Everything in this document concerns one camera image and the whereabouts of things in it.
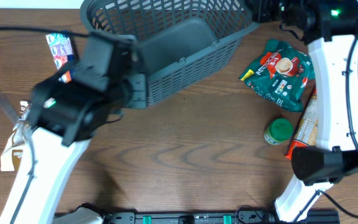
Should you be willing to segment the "green Nescafe 3in1 bag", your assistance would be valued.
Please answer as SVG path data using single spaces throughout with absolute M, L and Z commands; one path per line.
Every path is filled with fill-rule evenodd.
M 310 56 L 276 39 L 268 40 L 262 54 L 239 76 L 256 94 L 291 112 L 303 111 L 301 96 L 314 78 Z

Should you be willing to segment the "grey plastic basket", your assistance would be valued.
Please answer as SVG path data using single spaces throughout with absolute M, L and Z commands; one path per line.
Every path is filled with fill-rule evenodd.
M 142 68 L 127 108 L 145 109 L 224 68 L 258 25 L 243 1 L 85 0 L 81 20 L 137 41 Z

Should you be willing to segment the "green lidded jar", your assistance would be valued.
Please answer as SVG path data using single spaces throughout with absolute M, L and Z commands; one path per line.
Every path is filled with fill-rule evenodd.
M 271 145 L 279 145 L 293 136 L 293 125 L 284 118 L 278 118 L 264 130 L 264 139 Z

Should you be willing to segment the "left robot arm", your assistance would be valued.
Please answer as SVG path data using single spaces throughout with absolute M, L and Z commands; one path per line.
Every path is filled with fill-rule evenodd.
M 0 223 L 51 223 L 69 176 L 96 130 L 129 106 L 137 39 L 100 30 L 82 58 L 36 84 L 22 125 L 25 149 Z

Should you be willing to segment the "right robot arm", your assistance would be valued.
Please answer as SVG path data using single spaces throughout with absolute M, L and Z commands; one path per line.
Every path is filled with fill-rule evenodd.
M 254 22 L 303 32 L 316 79 L 316 144 L 293 150 L 293 177 L 268 220 L 298 223 L 321 195 L 358 172 L 358 1 L 247 1 Z

